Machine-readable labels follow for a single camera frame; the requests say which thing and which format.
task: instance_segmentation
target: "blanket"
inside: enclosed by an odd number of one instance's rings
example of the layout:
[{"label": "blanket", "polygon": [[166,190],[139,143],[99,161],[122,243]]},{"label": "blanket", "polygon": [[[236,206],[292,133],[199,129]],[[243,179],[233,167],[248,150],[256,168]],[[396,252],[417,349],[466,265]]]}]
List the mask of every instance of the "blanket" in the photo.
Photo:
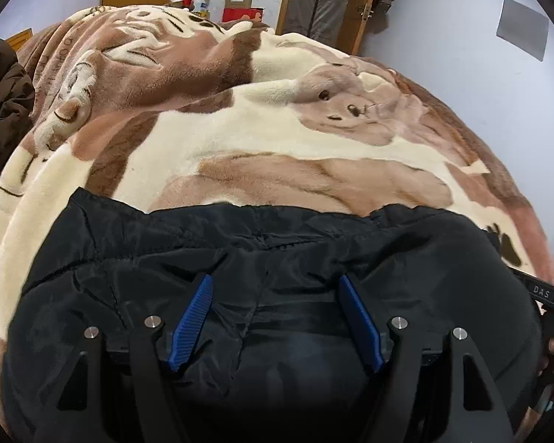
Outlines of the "blanket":
[{"label": "blanket", "polygon": [[0,176],[0,368],[35,254],[79,186],[145,212],[446,208],[496,233],[507,264],[554,282],[506,168],[446,105],[376,61],[160,6],[83,10],[19,60],[36,97]]}]

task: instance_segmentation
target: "gray square on wall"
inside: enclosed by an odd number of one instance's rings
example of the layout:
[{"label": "gray square on wall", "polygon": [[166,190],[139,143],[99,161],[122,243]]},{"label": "gray square on wall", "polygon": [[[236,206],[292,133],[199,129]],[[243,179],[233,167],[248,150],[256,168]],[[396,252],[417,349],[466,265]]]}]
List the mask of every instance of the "gray square on wall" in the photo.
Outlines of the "gray square on wall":
[{"label": "gray square on wall", "polygon": [[544,61],[548,41],[547,16],[513,0],[503,1],[497,37]]}]

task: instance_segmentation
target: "paw print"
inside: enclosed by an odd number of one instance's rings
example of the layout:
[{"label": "paw print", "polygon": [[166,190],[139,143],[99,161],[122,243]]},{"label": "paw print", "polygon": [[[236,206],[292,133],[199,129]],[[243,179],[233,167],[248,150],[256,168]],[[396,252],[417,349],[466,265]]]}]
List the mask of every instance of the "paw print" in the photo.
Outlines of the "paw print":
[{"label": "paw print", "polygon": [[499,238],[500,242],[500,255],[507,260],[513,266],[521,266],[521,258],[513,248],[511,238],[506,233],[502,233],[499,225],[496,223],[491,227],[487,226],[486,231],[494,233]]}]

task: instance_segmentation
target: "black fabric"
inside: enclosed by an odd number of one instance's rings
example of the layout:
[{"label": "black fabric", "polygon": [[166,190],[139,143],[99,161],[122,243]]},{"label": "black fabric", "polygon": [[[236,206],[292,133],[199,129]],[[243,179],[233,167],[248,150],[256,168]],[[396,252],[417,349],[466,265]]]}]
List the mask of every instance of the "black fabric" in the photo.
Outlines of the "black fabric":
[{"label": "black fabric", "polygon": [[31,78],[15,51],[0,40],[0,172],[31,128],[29,115],[35,102]]},{"label": "black fabric", "polygon": [[368,375],[336,298],[347,272],[410,324],[466,328],[510,411],[538,368],[535,305],[465,217],[401,205],[366,218],[228,204],[143,214],[79,189],[10,325],[2,397],[12,433],[31,440],[84,328],[127,333],[199,272],[213,275],[213,304],[172,383],[195,442],[348,441]]}]

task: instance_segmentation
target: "printed bear nose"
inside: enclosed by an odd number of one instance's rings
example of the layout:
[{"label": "printed bear nose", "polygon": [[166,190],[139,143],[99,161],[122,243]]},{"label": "printed bear nose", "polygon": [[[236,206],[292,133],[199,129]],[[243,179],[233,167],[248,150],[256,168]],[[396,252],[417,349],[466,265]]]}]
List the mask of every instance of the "printed bear nose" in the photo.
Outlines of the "printed bear nose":
[{"label": "printed bear nose", "polygon": [[359,111],[359,108],[357,108],[355,105],[349,105],[347,107],[347,110],[349,110],[349,113],[351,113],[353,116],[361,115],[361,112]]}]

